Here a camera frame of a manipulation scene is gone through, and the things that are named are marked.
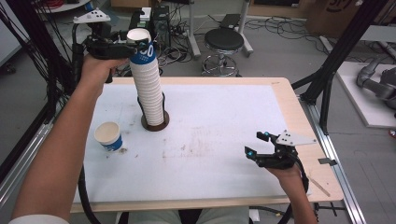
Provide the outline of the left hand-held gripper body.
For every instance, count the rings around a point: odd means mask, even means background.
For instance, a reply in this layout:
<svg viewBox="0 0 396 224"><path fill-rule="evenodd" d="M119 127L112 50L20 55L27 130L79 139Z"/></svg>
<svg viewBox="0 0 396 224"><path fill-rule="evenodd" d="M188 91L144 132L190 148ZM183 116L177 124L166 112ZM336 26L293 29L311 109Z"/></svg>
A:
<svg viewBox="0 0 396 224"><path fill-rule="evenodd" d="M73 59L81 58L86 49L91 56L100 60L116 60L131 57L127 43L111 40L110 16L100 9L94 9L82 16L73 19L72 52ZM77 42L77 28L80 24L87 24L92 33L79 44Z"/></svg>

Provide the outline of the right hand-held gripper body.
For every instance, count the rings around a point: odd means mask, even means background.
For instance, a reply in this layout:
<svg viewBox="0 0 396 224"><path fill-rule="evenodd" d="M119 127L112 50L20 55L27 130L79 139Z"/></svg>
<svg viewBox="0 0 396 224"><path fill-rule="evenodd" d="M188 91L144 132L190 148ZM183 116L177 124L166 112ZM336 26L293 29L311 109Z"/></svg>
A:
<svg viewBox="0 0 396 224"><path fill-rule="evenodd" d="M277 136L272 154L259 154L262 156L262 166L259 167L281 170L291 168L299 160L296 147L312 145L316 142L317 140L313 137L284 130Z"/></svg>

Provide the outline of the blue banded paper cup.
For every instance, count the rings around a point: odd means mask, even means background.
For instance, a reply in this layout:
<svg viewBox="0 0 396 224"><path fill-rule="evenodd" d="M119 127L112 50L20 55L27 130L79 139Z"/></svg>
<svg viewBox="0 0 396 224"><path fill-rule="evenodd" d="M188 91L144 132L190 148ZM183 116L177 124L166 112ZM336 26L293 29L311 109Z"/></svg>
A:
<svg viewBox="0 0 396 224"><path fill-rule="evenodd" d="M123 144L120 126L112 121L99 125L94 131L94 138L106 151L119 150Z"/></svg>
<svg viewBox="0 0 396 224"><path fill-rule="evenodd" d="M155 50L151 40L151 34L147 29L134 28L127 34L127 43L144 39L149 41L148 49L139 51L135 56L130 57L130 61L134 64L148 64L155 59Z"/></svg>

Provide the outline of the stack of white paper cups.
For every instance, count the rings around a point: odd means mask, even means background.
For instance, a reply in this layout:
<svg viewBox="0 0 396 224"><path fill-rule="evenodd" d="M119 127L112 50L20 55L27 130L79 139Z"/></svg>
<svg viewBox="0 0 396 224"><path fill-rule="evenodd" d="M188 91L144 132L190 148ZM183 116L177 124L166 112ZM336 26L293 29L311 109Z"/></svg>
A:
<svg viewBox="0 0 396 224"><path fill-rule="evenodd" d="M130 68L147 124L150 126L162 124L164 122L163 92L157 59L154 58L148 63L130 61Z"/></svg>

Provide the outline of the dark round cup holder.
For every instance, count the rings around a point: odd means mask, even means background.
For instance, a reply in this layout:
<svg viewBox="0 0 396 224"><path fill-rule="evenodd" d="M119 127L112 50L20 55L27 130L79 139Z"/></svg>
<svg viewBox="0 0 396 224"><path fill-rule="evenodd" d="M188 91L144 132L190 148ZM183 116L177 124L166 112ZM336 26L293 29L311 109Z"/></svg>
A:
<svg viewBox="0 0 396 224"><path fill-rule="evenodd" d="M137 97L137 102L142 111L141 124L150 132L158 132L167 127L170 116L165 110L165 95L161 94L161 99L153 99L149 104L142 103Z"/></svg>

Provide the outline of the person's right hand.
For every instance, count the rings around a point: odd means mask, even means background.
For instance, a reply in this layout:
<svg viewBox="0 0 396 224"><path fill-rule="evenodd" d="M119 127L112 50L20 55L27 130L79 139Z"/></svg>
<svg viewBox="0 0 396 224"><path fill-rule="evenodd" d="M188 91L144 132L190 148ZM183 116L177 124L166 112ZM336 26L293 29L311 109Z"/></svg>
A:
<svg viewBox="0 0 396 224"><path fill-rule="evenodd" d="M297 183L301 180L301 172L296 165L284 170L268 168L268 171L278 179L281 185Z"/></svg>

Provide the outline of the black computer tower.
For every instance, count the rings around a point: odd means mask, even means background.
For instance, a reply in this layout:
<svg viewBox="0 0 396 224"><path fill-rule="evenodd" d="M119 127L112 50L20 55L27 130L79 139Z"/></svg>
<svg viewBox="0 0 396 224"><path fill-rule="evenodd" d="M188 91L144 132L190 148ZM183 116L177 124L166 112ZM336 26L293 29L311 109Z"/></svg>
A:
<svg viewBox="0 0 396 224"><path fill-rule="evenodd" d="M157 45L162 49L170 47L169 6L155 7L152 12L152 22Z"/></svg>

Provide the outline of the thin wooden stick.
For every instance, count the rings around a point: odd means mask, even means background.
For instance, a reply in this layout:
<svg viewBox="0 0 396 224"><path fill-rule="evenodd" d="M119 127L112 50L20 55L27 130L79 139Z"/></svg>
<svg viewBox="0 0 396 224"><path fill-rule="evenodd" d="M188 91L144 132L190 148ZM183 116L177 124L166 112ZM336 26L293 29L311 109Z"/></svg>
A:
<svg viewBox="0 0 396 224"><path fill-rule="evenodd" d="M309 176L308 179L318 188L320 189L327 197L331 197L331 194L329 191L327 191L322 185L319 184L317 180L315 180L313 177Z"/></svg>

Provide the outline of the white stand leg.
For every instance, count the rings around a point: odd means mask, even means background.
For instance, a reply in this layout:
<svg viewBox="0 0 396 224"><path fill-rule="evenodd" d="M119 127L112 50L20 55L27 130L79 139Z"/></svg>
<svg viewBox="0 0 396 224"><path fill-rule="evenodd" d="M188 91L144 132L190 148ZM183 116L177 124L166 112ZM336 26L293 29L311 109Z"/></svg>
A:
<svg viewBox="0 0 396 224"><path fill-rule="evenodd" d="M188 41L191 47L191 53L194 60L198 60L201 57L201 51L199 50L195 35L194 35L194 0L188 0L189 2L189 29L187 30Z"/></svg>
<svg viewBox="0 0 396 224"><path fill-rule="evenodd" d="M249 57L254 52L253 47L251 47L250 43L248 42L248 39L245 36L245 26L248 18L248 8L250 5L250 1L251 0L243 0L243 5L241 8L241 18L238 26L238 33L244 39L243 50L246 53L247 57Z"/></svg>

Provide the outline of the black round stool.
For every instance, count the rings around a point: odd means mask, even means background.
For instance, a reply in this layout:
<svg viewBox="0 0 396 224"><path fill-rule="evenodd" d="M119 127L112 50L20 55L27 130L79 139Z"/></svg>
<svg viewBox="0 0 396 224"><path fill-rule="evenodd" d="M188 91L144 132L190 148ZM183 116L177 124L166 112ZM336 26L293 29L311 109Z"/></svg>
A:
<svg viewBox="0 0 396 224"><path fill-rule="evenodd" d="M203 76L239 76L236 61L232 58L244 46L244 39L239 33L227 28L211 30L205 34L205 46L213 54L202 62Z"/></svg>

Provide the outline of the white floor board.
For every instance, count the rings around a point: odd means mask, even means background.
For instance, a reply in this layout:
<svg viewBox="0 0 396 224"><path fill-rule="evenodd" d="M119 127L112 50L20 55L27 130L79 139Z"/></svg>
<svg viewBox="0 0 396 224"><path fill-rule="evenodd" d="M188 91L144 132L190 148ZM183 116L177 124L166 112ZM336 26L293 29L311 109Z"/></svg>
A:
<svg viewBox="0 0 396 224"><path fill-rule="evenodd" d="M337 71L337 77L366 127L396 129L396 110L386 106L373 92L356 84L358 73L364 66L366 63L344 62Z"/></svg>

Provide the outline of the person's legs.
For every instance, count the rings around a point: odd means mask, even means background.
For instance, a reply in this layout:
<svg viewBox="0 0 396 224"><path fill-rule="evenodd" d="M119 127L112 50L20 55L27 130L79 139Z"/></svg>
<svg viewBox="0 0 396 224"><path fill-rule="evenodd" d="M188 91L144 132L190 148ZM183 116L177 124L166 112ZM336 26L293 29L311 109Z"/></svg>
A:
<svg viewBox="0 0 396 224"><path fill-rule="evenodd" d="M249 224L249 209L242 206L131 212L128 224Z"/></svg>

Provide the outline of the cardboard box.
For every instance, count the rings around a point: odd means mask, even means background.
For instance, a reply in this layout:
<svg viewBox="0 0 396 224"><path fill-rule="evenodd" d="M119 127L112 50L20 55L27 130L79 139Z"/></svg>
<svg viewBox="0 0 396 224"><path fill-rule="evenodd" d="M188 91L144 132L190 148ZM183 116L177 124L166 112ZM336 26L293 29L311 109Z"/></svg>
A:
<svg viewBox="0 0 396 224"><path fill-rule="evenodd" d="M309 10L305 28L311 35L338 38L366 0L316 0Z"/></svg>

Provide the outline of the white sleeve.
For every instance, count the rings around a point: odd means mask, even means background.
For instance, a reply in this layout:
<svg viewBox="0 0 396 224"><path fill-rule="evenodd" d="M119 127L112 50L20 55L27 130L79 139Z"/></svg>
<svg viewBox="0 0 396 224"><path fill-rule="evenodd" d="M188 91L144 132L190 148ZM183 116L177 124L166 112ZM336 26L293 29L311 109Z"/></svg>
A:
<svg viewBox="0 0 396 224"><path fill-rule="evenodd" d="M13 218L8 224L69 224L69 222L52 215L28 215Z"/></svg>

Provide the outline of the aluminium rail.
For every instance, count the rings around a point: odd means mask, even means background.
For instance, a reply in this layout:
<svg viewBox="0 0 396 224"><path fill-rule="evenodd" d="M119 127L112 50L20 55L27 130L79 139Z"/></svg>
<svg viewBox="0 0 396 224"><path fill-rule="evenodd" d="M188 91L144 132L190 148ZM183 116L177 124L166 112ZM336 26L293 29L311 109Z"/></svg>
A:
<svg viewBox="0 0 396 224"><path fill-rule="evenodd" d="M51 128L52 124L41 124L33 132L33 136L27 139L27 143L21 147L21 154L11 166L5 179L0 182L0 208L7 203L8 198L21 182Z"/></svg>
<svg viewBox="0 0 396 224"><path fill-rule="evenodd" d="M301 99L300 103L305 111L308 120L311 122L311 126L313 127L314 133L317 136L318 142L321 145L324 154L331 161L335 161L335 164L332 165L331 168L343 192L342 202L348 214L350 223L367 224L365 217L361 211L361 207L359 206L359 203L355 197L353 189L349 184L342 163L340 162L335 147L332 143L332 139L319 126L319 110L315 105L309 105Z"/></svg>

